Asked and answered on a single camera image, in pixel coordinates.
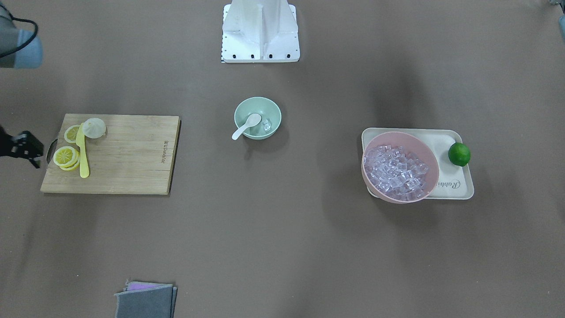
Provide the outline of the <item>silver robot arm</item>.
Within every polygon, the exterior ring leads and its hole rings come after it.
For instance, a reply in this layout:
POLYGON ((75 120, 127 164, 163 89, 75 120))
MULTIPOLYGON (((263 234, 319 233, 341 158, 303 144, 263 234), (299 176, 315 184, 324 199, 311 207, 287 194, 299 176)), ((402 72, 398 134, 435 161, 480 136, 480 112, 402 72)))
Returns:
MULTIPOLYGON (((41 66, 44 52, 38 31, 35 21, 17 18, 3 3, 0 4, 0 66, 13 69, 41 66)), ((12 136, 1 127, 0 155, 26 159, 38 169, 44 145, 30 131, 12 136)))

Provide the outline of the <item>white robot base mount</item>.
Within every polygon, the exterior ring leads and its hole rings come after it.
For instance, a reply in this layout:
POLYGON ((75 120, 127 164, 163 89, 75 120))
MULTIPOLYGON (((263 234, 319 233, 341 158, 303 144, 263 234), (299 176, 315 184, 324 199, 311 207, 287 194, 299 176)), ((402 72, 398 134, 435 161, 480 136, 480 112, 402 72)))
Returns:
POLYGON ((223 63, 300 60, 297 10, 288 1, 233 0, 222 12, 223 63))

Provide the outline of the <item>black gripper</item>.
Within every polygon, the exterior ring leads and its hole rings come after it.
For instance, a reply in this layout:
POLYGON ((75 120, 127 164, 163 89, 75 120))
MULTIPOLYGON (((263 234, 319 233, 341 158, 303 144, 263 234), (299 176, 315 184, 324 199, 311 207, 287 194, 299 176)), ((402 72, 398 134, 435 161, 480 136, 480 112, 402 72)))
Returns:
POLYGON ((23 131, 12 136, 0 127, 0 156, 22 158, 30 161, 36 168, 41 167, 41 157, 44 155, 44 145, 30 131, 23 131))

